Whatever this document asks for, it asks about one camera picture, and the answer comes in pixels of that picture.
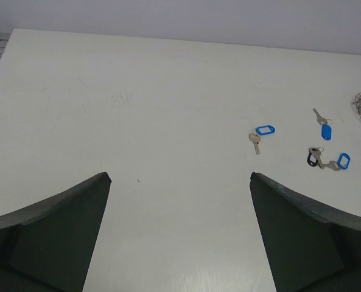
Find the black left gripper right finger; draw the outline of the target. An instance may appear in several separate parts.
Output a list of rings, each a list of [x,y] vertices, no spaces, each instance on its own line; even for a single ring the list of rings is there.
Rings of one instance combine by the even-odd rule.
[[[277,291],[361,291],[361,217],[261,173],[250,191]]]

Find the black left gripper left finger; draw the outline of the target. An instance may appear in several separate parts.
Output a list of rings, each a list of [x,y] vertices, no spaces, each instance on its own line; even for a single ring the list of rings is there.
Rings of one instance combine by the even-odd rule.
[[[0,216],[0,291],[82,291],[110,193],[102,172]]]

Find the silver key black tag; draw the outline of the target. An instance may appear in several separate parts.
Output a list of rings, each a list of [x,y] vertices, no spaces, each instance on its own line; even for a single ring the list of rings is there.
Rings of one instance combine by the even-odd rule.
[[[321,154],[323,150],[323,147],[308,148],[309,154],[307,156],[307,164],[311,167],[319,167],[321,169],[324,169],[323,163],[321,161]]]

